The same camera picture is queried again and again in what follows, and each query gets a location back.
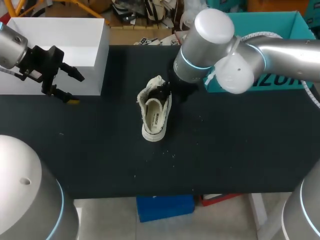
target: white canvas sneaker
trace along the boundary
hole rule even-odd
[[[172,104],[169,82],[161,76],[152,78],[137,96],[142,114],[142,136],[157,142],[166,134],[167,121]]]

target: blue box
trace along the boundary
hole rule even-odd
[[[235,34],[245,36],[256,32],[273,32],[284,39],[315,39],[308,25],[297,11],[291,12],[240,12],[228,13],[235,27]],[[303,89],[300,81],[274,74],[263,74],[249,91]],[[207,86],[209,93],[226,92],[213,78]]]
[[[206,0],[207,5],[213,9],[230,12],[230,9],[246,3],[246,0]]]
[[[320,0],[310,0],[304,19],[310,28],[320,26]]]
[[[137,196],[136,206],[140,222],[191,214],[195,210],[192,195],[180,196]]]

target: white box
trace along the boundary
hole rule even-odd
[[[76,67],[85,77],[79,82],[59,70],[53,81],[57,88],[73,95],[101,94],[110,33],[103,18],[15,17],[7,25],[28,39],[29,48],[58,47],[64,51],[63,62]],[[19,69],[14,67],[12,71],[18,73]],[[41,85],[30,78],[23,82],[0,72],[2,95],[42,95]]]

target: teal box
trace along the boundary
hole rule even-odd
[[[212,9],[229,12],[231,8],[245,4],[246,0],[207,0],[206,3]]]
[[[304,19],[310,28],[320,26],[320,0],[310,0]]]
[[[291,12],[237,12],[228,13],[235,34],[245,36],[256,32],[273,32],[284,39],[315,39],[308,25],[297,11]],[[209,93],[226,92],[213,78],[206,87]],[[274,74],[263,74],[249,91],[303,89],[300,81]]]

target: black table surface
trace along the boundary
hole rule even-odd
[[[110,46],[102,95],[79,105],[1,95],[0,134],[30,145],[75,199],[293,191],[320,157],[320,110],[302,89],[200,89],[172,107],[162,141],[142,137],[137,94],[178,50]]]

